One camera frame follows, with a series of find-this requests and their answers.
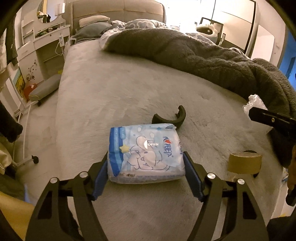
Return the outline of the clear plastic wrapper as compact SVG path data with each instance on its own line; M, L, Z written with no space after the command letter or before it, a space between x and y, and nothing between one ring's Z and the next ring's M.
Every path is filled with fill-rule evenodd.
M249 111L253 107L268 110L267 107L265 106L264 102L262 101L262 99L257 94L250 95L248 97L247 104L245 104L242 107L244 113L247 115L248 118L249 118Z

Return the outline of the brown cardboard tape roll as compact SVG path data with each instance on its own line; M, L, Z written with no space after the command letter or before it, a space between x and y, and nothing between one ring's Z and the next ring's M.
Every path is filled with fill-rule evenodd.
M258 174L262 155L254 152L237 152L229 155L227 170L236 174Z

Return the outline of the blue white tissue pack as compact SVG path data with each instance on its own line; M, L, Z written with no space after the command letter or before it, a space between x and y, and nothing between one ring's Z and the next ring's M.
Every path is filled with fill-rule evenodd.
M170 123L112 127L108 177L120 184L177 180L185 175L180 138Z

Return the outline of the dark grey fleece blanket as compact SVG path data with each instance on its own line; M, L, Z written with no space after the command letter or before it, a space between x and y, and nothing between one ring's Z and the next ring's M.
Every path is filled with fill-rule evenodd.
M108 38L104 50L142 57L204 78L243 99L257 94L268 110L295 118L295 90L273 64L169 29L130 29Z

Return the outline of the black hanging jacket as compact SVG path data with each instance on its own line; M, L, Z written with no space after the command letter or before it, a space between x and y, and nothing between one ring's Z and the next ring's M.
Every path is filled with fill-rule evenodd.
M23 132L23 126L17 123L4 105L0 103L0 133L10 143L16 141L19 135Z

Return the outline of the white cat litter box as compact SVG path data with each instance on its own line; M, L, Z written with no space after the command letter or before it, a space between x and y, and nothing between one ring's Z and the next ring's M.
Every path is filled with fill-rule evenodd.
M218 31L212 24L198 25L196 27L196 31L214 43L216 43L218 40Z

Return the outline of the black curved plastic piece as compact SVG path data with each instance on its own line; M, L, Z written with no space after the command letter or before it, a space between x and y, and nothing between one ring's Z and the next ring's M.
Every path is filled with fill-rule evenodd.
M185 108L180 105L178 106L178 111L172 114L158 114L155 113L152 117L152 124L167 123L172 124L179 129L186 119L187 113Z

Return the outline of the grey plush bed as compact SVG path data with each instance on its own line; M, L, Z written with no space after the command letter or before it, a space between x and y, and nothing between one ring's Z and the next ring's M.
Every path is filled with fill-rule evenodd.
M61 179L74 178L104 157L114 126L149 124L155 113L187 113L182 149L220 179L231 153L262 155L257 177L244 175L265 222L281 184L282 167L265 125L243 111L246 99L203 78L152 61L102 51L99 40L72 45L58 89L57 152ZM201 210L185 178L156 184L108 182L94 203L109 240L186 240Z

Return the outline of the red toy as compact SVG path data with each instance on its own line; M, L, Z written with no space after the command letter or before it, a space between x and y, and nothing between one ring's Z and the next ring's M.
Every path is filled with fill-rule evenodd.
M24 90L23 90L23 93L24 93L24 96L25 96L25 99L26 99L26 102L28 102L30 99L29 99L29 95L30 93L36 89L37 85L36 84L31 84L31 85L28 85Z

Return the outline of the grey padded stool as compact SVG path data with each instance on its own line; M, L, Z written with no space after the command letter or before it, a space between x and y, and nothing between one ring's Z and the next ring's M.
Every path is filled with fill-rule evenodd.
M60 80L61 75L55 74L42 83L38 84L37 87L32 92L30 92L29 100L40 102L43 98L59 88Z

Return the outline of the colourful picture book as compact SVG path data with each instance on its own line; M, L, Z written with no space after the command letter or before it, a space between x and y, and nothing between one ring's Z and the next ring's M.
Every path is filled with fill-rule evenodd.
M25 80L23 78L23 75L21 73L20 68L17 69L15 76L13 78L13 84L18 92L18 94L22 97L22 99L26 99L24 94L24 88L25 88Z

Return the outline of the grey blue pillow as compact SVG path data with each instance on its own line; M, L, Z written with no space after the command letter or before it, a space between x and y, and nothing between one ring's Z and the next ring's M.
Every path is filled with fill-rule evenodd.
M102 33L110 27L111 24L106 22L92 23L78 30L78 32L72 36L72 39L75 44L82 41L98 39L102 36Z

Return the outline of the grey upholstered headboard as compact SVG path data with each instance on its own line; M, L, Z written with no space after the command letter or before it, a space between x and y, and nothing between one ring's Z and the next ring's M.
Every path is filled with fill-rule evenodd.
M66 1L62 18L70 25L70 33L75 34L79 28L79 20L89 16L104 15L113 20L123 22L134 19L152 19L166 22L166 10L158 1L142 0L84 0Z

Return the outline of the cream pillow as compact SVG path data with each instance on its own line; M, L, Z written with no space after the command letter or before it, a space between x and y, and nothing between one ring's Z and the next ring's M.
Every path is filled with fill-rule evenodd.
M108 22L110 20L109 17L104 15L95 15L95 16L89 16L86 18L82 18L79 20L79 27L85 27L87 25L90 25L92 23L98 23L98 22Z

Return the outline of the round vanity mirror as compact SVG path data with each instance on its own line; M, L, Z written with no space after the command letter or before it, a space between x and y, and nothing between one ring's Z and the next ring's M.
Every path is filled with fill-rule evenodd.
M37 18L41 23L50 23L60 20L62 15L55 16L55 5L65 3L63 0L43 0L37 8Z

